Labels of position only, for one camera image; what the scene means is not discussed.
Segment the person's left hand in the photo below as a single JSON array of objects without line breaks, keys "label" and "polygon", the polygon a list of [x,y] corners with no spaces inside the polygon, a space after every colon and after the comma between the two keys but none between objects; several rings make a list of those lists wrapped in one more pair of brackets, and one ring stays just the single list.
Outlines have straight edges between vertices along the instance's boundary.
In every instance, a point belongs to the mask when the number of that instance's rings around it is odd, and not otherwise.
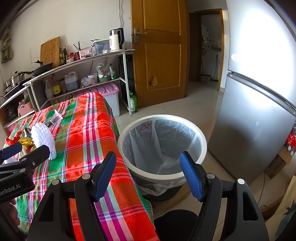
[{"label": "person's left hand", "polygon": [[16,226],[19,226],[20,225],[20,220],[18,218],[18,211],[16,209],[16,200],[15,199],[10,200],[9,215],[10,215],[10,218],[12,219],[12,221],[14,222],[14,224]]}]

